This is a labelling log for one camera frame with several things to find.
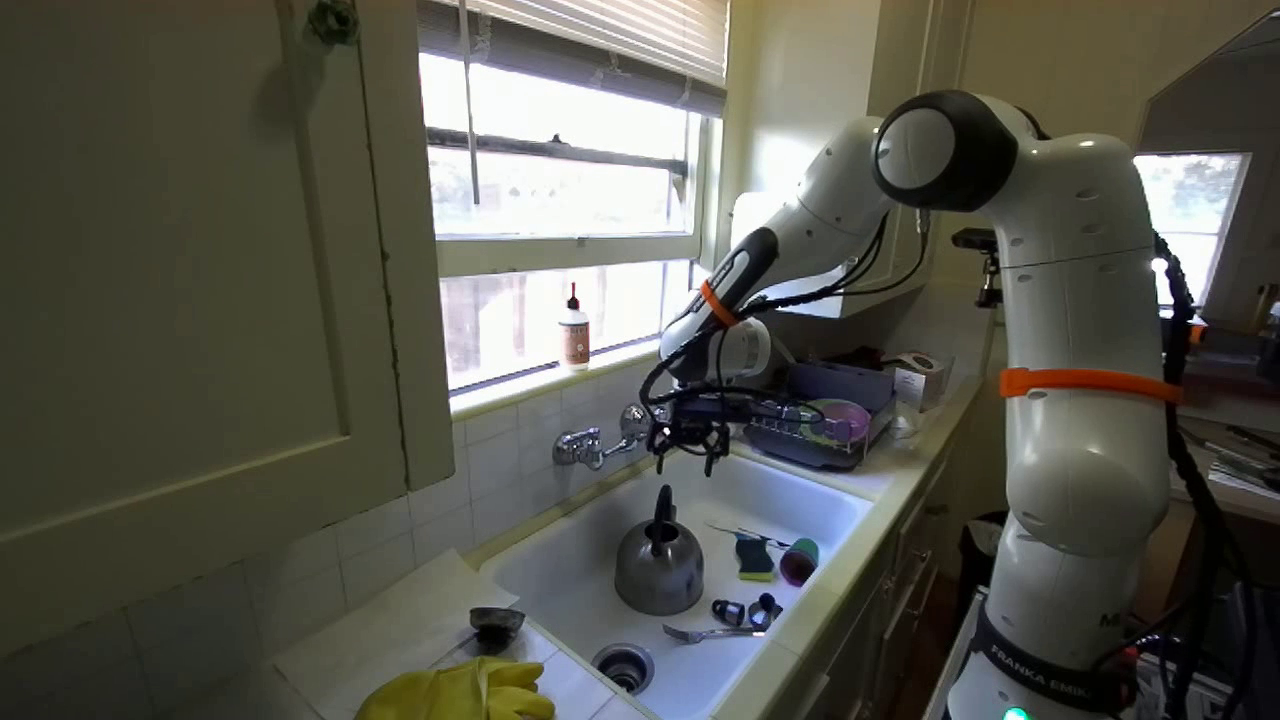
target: yellow cloth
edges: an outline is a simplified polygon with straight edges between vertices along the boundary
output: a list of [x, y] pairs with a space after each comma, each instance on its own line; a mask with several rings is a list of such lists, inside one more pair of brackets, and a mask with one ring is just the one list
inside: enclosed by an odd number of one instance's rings
[[467, 665], [409, 671], [360, 704], [360, 720], [555, 720], [534, 692], [543, 665], [480, 658]]

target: small bottle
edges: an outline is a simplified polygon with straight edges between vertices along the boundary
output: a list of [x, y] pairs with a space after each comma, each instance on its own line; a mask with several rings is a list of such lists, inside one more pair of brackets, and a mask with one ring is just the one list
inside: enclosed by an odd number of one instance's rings
[[562, 329], [562, 365], [587, 365], [592, 361], [592, 319], [585, 313], [585, 305], [577, 299], [577, 286], [569, 286], [569, 305], [561, 317]]

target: faucet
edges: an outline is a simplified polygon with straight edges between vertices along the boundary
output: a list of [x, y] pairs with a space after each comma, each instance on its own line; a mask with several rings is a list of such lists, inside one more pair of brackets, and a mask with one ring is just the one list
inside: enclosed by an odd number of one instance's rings
[[603, 445], [600, 430], [569, 430], [555, 438], [551, 445], [551, 461], [555, 464], [587, 464], [592, 473], [600, 473], [611, 456], [644, 445], [649, 438], [649, 414], [641, 403], [624, 407], [621, 421], [621, 440]]

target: white sink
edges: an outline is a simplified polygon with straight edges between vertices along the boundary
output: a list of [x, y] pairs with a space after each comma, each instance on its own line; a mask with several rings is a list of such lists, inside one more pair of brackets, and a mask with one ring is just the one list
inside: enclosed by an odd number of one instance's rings
[[[704, 597], [677, 618], [631, 612], [611, 587], [614, 545], [628, 530], [652, 515], [660, 484], [673, 484], [677, 520], [704, 550]], [[762, 638], [730, 638], [704, 646], [677, 646], [664, 624], [715, 628], [711, 601], [753, 605], [772, 591], [785, 609], [796, 609], [803, 587], [739, 582], [736, 537], [715, 530], [739, 530], [754, 537], [796, 539], [807, 537], [828, 562], [862, 520], [866, 501], [843, 496], [828, 484], [803, 481], [785, 464], [724, 456], [711, 478], [695, 456], [666, 456], [664, 478], [641, 478], [551, 530], [491, 558], [485, 574], [519, 597], [549, 631], [555, 631], [581, 662], [595, 662], [600, 649], [635, 646], [652, 658], [652, 679], [641, 689], [641, 704], [655, 716], [711, 716], [715, 701], [745, 678]]]

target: orange band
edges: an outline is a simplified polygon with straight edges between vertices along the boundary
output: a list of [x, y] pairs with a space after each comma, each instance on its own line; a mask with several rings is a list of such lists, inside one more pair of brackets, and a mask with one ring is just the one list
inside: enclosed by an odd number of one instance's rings
[[704, 282], [701, 299], [711, 309], [711, 317], [720, 319], [720, 329], [730, 329], [730, 326], [736, 326], [730, 309], [715, 295], [715, 286], [711, 286], [711, 282]]
[[1028, 397], [1037, 389], [1099, 389], [1099, 394], [1129, 394], [1129, 397], [1152, 397], [1162, 403], [1178, 402], [1175, 385], [1161, 385], [1152, 378], [1124, 378], [1124, 373], [1099, 373], [1099, 367], [1002, 367], [1000, 373], [1000, 397]]

